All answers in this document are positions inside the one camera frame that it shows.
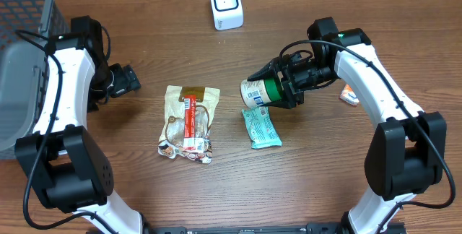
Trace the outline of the green lid jar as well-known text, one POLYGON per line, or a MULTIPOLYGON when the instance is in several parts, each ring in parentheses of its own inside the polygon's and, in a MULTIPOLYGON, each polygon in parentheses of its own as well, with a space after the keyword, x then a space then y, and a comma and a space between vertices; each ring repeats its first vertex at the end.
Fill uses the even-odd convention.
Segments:
POLYGON ((240 93, 245 105, 255 108, 282 99, 282 86, 278 79, 243 80, 240 93))

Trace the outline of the orange snack packet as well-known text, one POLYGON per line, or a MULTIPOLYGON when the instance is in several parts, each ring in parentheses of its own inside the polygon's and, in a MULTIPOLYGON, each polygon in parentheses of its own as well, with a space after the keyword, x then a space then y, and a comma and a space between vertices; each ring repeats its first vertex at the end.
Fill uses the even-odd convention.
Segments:
POLYGON ((344 86, 344 89, 340 93, 339 99, 353 106, 357 106, 359 104, 359 99, 348 84, 344 86))

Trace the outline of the teal snack packet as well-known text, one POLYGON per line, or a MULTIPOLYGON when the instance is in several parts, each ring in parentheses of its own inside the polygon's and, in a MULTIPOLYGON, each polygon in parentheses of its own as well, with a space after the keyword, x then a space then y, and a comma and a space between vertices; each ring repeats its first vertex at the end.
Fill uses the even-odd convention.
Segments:
POLYGON ((243 109, 242 114, 252 149, 282 146, 282 141, 271 121, 268 107, 243 109))

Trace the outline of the brown snack bag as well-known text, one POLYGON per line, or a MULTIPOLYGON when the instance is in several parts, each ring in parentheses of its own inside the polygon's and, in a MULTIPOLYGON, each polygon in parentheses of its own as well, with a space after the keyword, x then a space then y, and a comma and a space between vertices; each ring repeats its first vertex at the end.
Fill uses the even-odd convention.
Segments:
POLYGON ((210 87, 180 87, 169 85, 165 93, 165 125, 158 141, 160 155, 174 159, 177 156, 209 164, 212 162, 212 144, 210 131, 214 113, 219 102, 220 90, 210 87), (204 140, 204 152, 186 152, 183 150, 184 138, 184 97, 196 96, 196 137, 204 140))

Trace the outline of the red white snack bar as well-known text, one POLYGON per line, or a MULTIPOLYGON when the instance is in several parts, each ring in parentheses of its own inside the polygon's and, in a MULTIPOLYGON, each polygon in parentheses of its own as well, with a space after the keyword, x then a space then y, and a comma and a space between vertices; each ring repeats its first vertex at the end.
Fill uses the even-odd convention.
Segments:
POLYGON ((184 138, 183 138, 183 150, 186 152, 203 153, 204 152, 204 140, 201 137, 196 137, 196 96, 186 95, 184 97, 184 138))

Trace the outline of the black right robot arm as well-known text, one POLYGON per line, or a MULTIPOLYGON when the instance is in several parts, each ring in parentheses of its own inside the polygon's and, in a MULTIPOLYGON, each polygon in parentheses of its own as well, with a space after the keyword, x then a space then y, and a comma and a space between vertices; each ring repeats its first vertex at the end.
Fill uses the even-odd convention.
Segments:
POLYGON ((245 105, 256 111, 292 109, 307 91, 341 79, 357 96, 375 133, 364 169, 368 187, 338 222, 309 223, 306 233, 404 233, 393 217, 442 177, 447 124, 409 99, 378 59, 371 40, 359 28, 340 31, 330 17, 317 19, 302 41, 284 47, 262 69, 240 84, 245 105))

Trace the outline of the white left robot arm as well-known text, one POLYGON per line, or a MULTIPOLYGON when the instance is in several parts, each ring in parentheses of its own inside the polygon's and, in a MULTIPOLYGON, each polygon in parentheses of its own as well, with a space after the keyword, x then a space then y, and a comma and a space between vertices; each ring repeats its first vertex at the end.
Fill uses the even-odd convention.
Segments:
POLYGON ((32 134, 14 146, 27 176, 25 221, 49 230, 83 217, 101 233, 150 233, 116 193, 110 162, 87 130, 89 112, 140 89, 132 67, 108 63, 109 33, 89 16, 72 19, 69 33, 41 36, 36 48, 48 68, 45 97, 32 134))

